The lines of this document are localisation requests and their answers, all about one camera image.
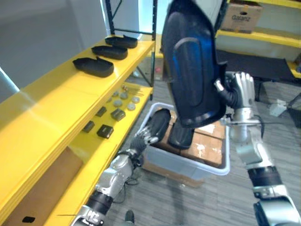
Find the cardboard box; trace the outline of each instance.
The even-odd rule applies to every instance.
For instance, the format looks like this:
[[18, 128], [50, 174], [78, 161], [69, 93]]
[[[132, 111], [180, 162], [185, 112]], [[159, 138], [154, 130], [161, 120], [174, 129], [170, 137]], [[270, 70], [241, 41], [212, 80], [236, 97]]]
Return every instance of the cardboard box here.
[[169, 171], [167, 169], [161, 168], [159, 166], [156, 166], [150, 162], [148, 162], [146, 159], [144, 159], [143, 169], [148, 170], [153, 173], [157, 173], [161, 176], [170, 178], [172, 180], [175, 180], [177, 182], [180, 182], [182, 184], [191, 186], [191, 187], [199, 187], [204, 181], [203, 180], [193, 180], [189, 177], [186, 177], [184, 175], [174, 173], [172, 171]]
[[163, 137], [163, 139], [160, 142], [158, 142], [158, 143], [152, 144], [152, 146], [160, 148], [160, 149], [168, 151], [168, 152], [171, 152], [171, 153], [174, 153], [174, 154], [177, 154], [177, 155], [180, 155], [180, 150], [172, 147], [167, 142], [169, 134], [170, 134], [170, 131], [171, 131], [171, 128], [172, 128], [172, 126], [169, 125], [168, 128], [167, 128], [167, 131], [166, 131], [166, 133], [165, 133], [165, 135]]
[[169, 125], [173, 125], [177, 119], [177, 114], [175, 111], [170, 111], [170, 114], [171, 114], [171, 119], [169, 121]]
[[251, 33], [260, 18], [262, 6], [252, 1], [231, 0], [221, 30]]
[[218, 167], [222, 164], [222, 140], [194, 133], [190, 148], [181, 150], [181, 156]]
[[218, 139], [225, 138], [225, 126], [221, 125], [220, 121], [216, 121], [212, 124], [196, 128], [194, 132], [215, 137]]
[[66, 148], [10, 214], [3, 226], [42, 226], [82, 165]]

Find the gray carpet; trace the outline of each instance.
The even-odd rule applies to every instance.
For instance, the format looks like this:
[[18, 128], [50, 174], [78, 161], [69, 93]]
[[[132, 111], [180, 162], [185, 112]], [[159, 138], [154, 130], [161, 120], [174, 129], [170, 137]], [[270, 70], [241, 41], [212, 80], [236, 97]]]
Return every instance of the gray carpet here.
[[[139, 78], [129, 78], [128, 81], [147, 85]], [[299, 87], [268, 82], [261, 90], [261, 100], [270, 103], [275, 102], [277, 98], [290, 101], [300, 91]], [[150, 106], [155, 102], [171, 104], [164, 82], [155, 83], [154, 100], [147, 103], [122, 149], [129, 147], [131, 138], [139, 129]], [[283, 123], [266, 125], [263, 140], [300, 211], [301, 131], [295, 127], [288, 112], [276, 118], [269, 115], [268, 104], [258, 102], [255, 111], [264, 121]], [[200, 188], [191, 188], [143, 169], [137, 169], [135, 176], [139, 177], [139, 184], [126, 187], [125, 201], [122, 204], [112, 205], [105, 226], [119, 226], [128, 209], [134, 211], [137, 226], [257, 225], [253, 213], [253, 203], [256, 199], [251, 190], [252, 184], [233, 147], [230, 159], [231, 171], [228, 175], [211, 176], [205, 179]]]

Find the yellow shelf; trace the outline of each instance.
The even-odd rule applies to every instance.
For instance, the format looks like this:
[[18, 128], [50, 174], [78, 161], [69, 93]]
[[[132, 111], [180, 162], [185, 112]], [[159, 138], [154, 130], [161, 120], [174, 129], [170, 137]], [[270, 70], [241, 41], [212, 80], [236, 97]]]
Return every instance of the yellow shelf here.
[[297, 79], [301, 79], [301, 73], [296, 71], [297, 65], [293, 62], [287, 62], [288, 66], [291, 69], [291, 72], [293, 73], [294, 77]]
[[258, 3], [262, 3], [262, 4], [270, 4], [270, 5], [276, 5], [276, 6], [301, 9], [301, 2], [297, 2], [297, 1], [293, 1], [293, 0], [246, 0], [246, 1], [255, 1]]
[[[141, 40], [149, 40], [150, 36], [149, 35], [143, 35], [141, 37]], [[156, 50], [155, 50], [155, 58], [163, 58], [163, 54], [160, 52], [161, 49], [161, 39], [162, 35], [161, 34], [156, 34]]]
[[276, 31], [266, 28], [255, 28], [255, 30], [251, 34], [218, 30], [216, 37], [218, 37], [219, 35], [266, 41], [275, 44], [301, 48], [300, 36], [288, 32]]
[[139, 41], [126, 59], [108, 59], [107, 78], [75, 69], [72, 60], [95, 57], [87, 49], [0, 104], [0, 225], [153, 46]]
[[[111, 118], [110, 113], [116, 109], [113, 106], [113, 102], [118, 99], [118, 97], [113, 97], [112, 101], [104, 105], [107, 108], [107, 112], [102, 117], [94, 116], [92, 118], [92, 121], [95, 123], [93, 129], [89, 133], [81, 131], [69, 145], [74, 153], [85, 162], [85, 165], [52, 211], [45, 223], [46, 226], [68, 226], [71, 223], [72, 218], [66, 216], [76, 215], [86, 202], [100, 174], [111, 162], [152, 92], [152, 88], [130, 83], [126, 83], [126, 85], [140, 90], [137, 95], [130, 93], [129, 98], [123, 101], [124, 103], [120, 109], [125, 111], [126, 117], [119, 122]], [[127, 104], [133, 96], [139, 96], [140, 102], [136, 104], [134, 111], [129, 111], [127, 110]], [[109, 139], [100, 138], [96, 134], [102, 124], [114, 128], [114, 132]]]

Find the black rubber sleeve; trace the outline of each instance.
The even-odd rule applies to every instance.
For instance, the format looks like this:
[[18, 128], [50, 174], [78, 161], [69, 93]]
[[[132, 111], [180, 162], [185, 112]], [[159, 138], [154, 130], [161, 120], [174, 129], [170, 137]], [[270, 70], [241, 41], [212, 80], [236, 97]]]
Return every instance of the black rubber sleeve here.
[[94, 191], [92, 195], [90, 195], [88, 202], [86, 205], [97, 212], [100, 212], [104, 215], [108, 212], [112, 205], [113, 199], [101, 192]]
[[218, 93], [220, 95], [220, 97], [222, 98], [222, 100], [224, 101], [224, 103], [232, 108], [238, 108], [241, 104], [240, 104], [240, 100], [238, 99], [238, 93], [236, 90], [233, 90], [233, 92], [228, 92], [227, 90], [223, 90], [221, 92]]
[[146, 149], [144, 139], [141, 136], [134, 137], [132, 139], [130, 149], [135, 149], [137, 151], [137, 155], [139, 156]]
[[275, 166], [249, 169], [248, 174], [254, 187], [282, 184], [281, 177]]

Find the clear plastic bin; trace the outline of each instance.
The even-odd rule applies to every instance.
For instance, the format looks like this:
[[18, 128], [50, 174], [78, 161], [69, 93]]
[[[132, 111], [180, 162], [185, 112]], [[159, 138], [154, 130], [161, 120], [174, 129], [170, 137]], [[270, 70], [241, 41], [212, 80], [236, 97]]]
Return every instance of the clear plastic bin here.
[[[154, 103], [145, 119], [143, 120], [138, 132], [145, 127], [149, 118], [159, 109], [167, 108], [174, 110], [174, 106], [164, 103]], [[229, 127], [226, 127], [226, 136], [222, 144], [222, 164], [220, 167], [213, 167], [200, 163], [182, 156], [169, 153], [149, 146], [144, 152], [144, 158], [151, 164], [154, 164], [171, 172], [184, 175], [193, 180], [199, 181], [212, 174], [224, 176], [230, 172], [230, 144], [229, 144]]]

